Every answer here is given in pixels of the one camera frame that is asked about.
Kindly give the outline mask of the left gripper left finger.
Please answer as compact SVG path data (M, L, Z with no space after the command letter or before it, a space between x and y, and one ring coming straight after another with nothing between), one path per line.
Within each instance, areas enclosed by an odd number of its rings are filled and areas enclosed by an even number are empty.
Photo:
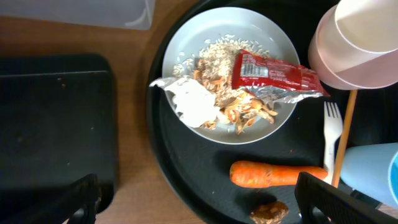
M58 198L44 202L32 215L32 223L94 224L101 191L97 175L88 174L68 186Z

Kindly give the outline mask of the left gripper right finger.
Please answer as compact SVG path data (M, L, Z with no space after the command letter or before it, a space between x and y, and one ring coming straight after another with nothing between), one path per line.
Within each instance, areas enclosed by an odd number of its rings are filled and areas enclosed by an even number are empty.
M397 224L396 218L356 200L307 172L298 175L295 198L304 224L320 222L313 214L314 208L318 208L336 224Z

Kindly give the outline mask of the red snack wrapper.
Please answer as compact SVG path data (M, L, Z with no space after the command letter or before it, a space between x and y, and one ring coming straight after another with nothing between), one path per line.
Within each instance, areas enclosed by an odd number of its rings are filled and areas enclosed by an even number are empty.
M236 56L231 86L264 102L297 103L329 95L313 70L246 50L240 50Z

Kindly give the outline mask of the white napkin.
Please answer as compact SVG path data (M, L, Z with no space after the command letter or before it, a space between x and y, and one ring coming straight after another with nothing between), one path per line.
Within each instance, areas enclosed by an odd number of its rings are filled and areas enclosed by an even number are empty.
M193 78L158 78L149 84L174 94L172 104L180 121L191 128L199 128L207 121L214 121L220 111L215 106L216 95L209 92Z

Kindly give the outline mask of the cream paper cup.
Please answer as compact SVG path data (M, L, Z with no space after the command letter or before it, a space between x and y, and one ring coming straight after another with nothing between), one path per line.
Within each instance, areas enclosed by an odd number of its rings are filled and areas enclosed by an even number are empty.
M320 29L319 44L335 72L397 50L397 0L341 0Z

